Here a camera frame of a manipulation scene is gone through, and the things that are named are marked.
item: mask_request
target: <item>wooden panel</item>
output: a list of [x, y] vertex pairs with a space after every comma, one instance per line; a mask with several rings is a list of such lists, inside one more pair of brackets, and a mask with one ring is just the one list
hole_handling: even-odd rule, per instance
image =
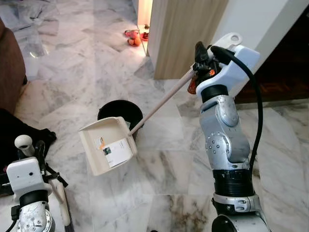
[[151, 62], [154, 67], [156, 67], [156, 61], [159, 55], [167, 6], [167, 0], [153, 1], [149, 29], [149, 35], [152, 36], [150, 36], [148, 40], [147, 54], [150, 56]]
[[[194, 63], [195, 44], [202, 41], [207, 46], [211, 42], [227, 1], [167, 0], [166, 11], [162, 10], [162, 3], [157, 6], [161, 0], [154, 1], [148, 51], [152, 61], [155, 60], [155, 79], [179, 79], [186, 73]], [[159, 18], [161, 22], [155, 20], [162, 14], [165, 14], [164, 25], [159, 25], [162, 18]]]

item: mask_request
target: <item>black cable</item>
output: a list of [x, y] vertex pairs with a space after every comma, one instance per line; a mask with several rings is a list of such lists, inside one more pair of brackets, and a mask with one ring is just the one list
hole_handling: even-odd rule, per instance
[[255, 142], [253, 145], [253, 149], [252, 149], [252, 153], [251, 153], [251, 158], [250, 158], [250, 172], [252, 173], [253, 171], [253, 164], [254, 164], [254, 160], [256, 157], [256, 152], [257, 152], [257, 147], [259, 145], [260, 139], [261, 139], [261, 135], [262, 135], [262, 128], [263, 128], [263, 102], [262, 102], [262, 96], [261, 96], [261, 92], [260, 92], [260, 88], [258, 86], [258, 84], [256, 83], [256, 79], [254, 77], [254, 75], [252, 74], [252, 72], [250, 71], [250, 69], [238, 58], [236, 58], [233, 53], [231, 53], [230, 51], [222, 48], [222, 47], [218, 47], [218, 46], [212, 46], [211, 47], [211, 51], [213, 52], [213, 54], [219, 58], [220, 57], [228, 57], [229, 59], [231, 59], [234, 63], [236, 63], [249, 77], [251, 84], [255, 90], [256, 93], [256, 98], [257, 98], [257, 111], [258, 111], [258, 124], [257, 124], [257, 132], [256, 132], [256, 137], [255, 137]]
[[16, 222], [17, 222], [17, 220], [14, 220], [12, 222], [11, 226], [5, 232], [10, 232], [13, 229], [13, 227], [15, 226]]

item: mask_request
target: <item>doorway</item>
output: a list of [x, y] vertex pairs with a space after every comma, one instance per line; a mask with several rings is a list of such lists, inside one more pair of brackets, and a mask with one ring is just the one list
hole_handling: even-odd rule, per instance
[[[255, 73], [264, 102], [309, 98], [309, 6]], [[236, 103], [256, 102], [248, 82]]]

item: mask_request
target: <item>label on dustpan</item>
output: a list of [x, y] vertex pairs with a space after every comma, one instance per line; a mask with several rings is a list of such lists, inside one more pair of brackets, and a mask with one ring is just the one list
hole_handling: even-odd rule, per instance
[[127, 161], [132, 156], [131, 149], [126, 139], [121, 139], [104, 146], [102, 152], [110, 168]]

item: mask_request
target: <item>sofa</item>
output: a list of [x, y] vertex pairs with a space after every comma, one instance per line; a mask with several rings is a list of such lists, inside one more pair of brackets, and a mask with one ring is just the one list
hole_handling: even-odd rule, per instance
[[14, 113], [20, 90], [27, 82], [26, 69], [13, 32], [0, 18], [0, 108]]

